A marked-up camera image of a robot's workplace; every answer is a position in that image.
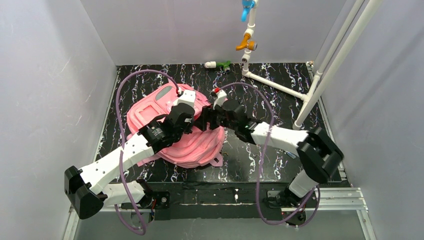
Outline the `pink student backpack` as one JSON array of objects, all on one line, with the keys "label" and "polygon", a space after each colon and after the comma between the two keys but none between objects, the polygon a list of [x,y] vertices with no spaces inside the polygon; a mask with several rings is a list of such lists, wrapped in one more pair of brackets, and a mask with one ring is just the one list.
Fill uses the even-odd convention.
[{"label": "pink student backpack", "polygon": [[[176,86],[169,82],[134,103],[126,114],[126,124],[131,132],[126,139],[129,140],[154,117],[168,114],[177,98]],[[194,126],[192,133],[184,134],[177,143],[154,156],[139,161],[137,165],[141,167],[149,162],[164,159],[186,169],[208,164],[221,167],[223,165],[221,150],[225,139],[225,130],[221,126],[206,131],[201,131]]]}]

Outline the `blue pen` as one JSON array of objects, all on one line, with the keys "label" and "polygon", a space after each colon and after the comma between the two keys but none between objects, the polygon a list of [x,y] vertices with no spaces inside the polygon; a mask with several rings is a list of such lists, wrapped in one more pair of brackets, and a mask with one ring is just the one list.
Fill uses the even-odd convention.
[{"label": "blue pen", "polygon": [[297,156],[291,152],[285,151],[285,154],[289,157],[291,157],[292,159],[295,159]]}]

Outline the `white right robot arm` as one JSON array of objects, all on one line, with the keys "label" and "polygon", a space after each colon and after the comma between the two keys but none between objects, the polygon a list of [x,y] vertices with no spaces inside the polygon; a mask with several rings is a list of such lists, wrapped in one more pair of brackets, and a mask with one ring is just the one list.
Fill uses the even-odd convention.
[{"label": "white right robot arm", "polygon": [[327,183],[338,170],[344,154],[320,127],[293,130],[248,116],[237,100],[226,100],[219,106],[204,106],[194,125],[201,131],[228,128],[243,142],[271,146],[299,158],[302,171],[293,179],[286,194],[303,198],[319,184]]}]

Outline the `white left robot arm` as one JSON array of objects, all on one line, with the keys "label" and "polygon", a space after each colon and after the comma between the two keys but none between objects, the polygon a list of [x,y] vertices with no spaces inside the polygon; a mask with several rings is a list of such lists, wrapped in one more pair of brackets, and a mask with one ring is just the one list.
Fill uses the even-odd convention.
[{"label": "white left robot arm", "polygon": [[138,162],[150,158],[189,134],[195,110],[179,103],[164,115],[162,122],[153,119],[125,144],[100,160],[80,169],[71,166],[64,172],[64,192],[81,220],[98,213],[104,206],[129,203],[123,185],[111,181]]}]

